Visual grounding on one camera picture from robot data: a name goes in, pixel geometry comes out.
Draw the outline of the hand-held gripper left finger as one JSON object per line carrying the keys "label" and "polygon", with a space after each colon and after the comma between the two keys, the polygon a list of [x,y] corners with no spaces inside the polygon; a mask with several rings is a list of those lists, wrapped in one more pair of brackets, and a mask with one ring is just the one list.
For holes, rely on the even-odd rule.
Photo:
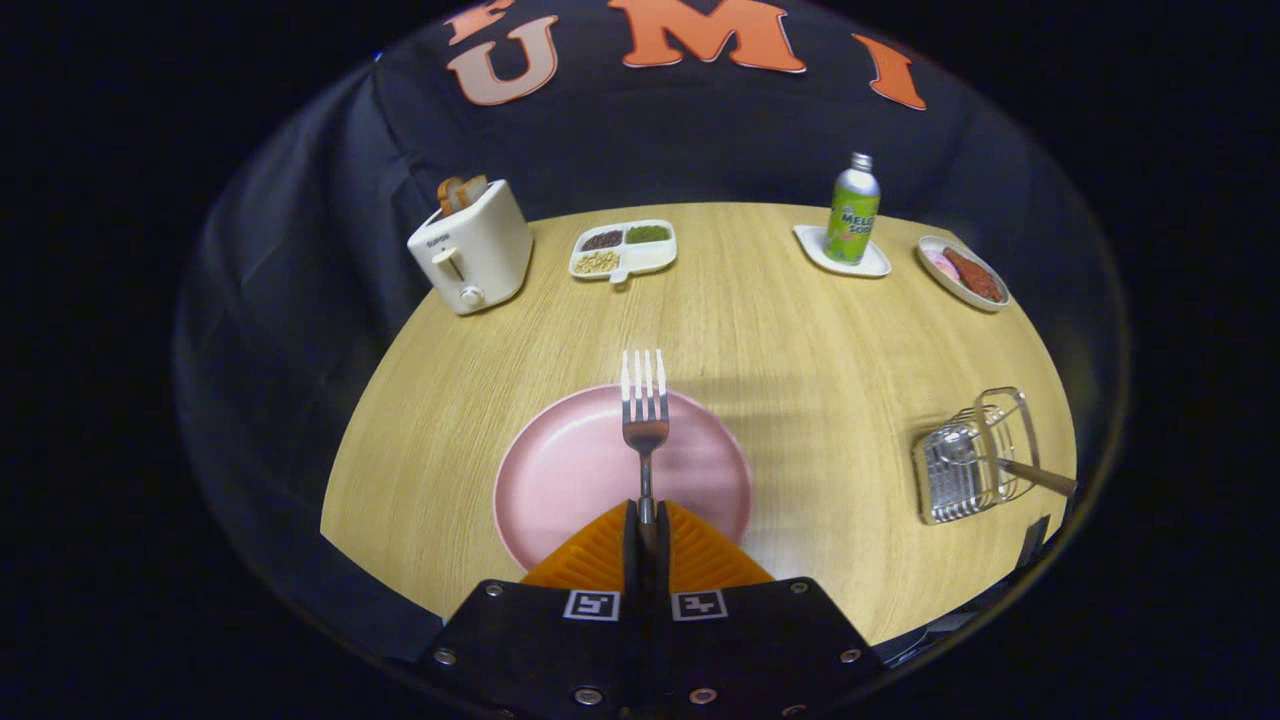
{"label": "hand-held gripper left finger", "polygon": [[607,719],[625,703],[636,503],[577,530],[524,579],[484,579],[415,664],[474,716]]}

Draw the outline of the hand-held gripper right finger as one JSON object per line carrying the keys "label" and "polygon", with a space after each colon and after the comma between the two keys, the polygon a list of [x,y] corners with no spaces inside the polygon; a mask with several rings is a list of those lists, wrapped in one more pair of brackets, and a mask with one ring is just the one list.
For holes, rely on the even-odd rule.
{"label": "hand-held gripper right finger", "polygon": [[700,518],[662,502],[671,593],[655,625],[655,717],[818,719],[886,666],[810,577],[675,588],[677,534]]}

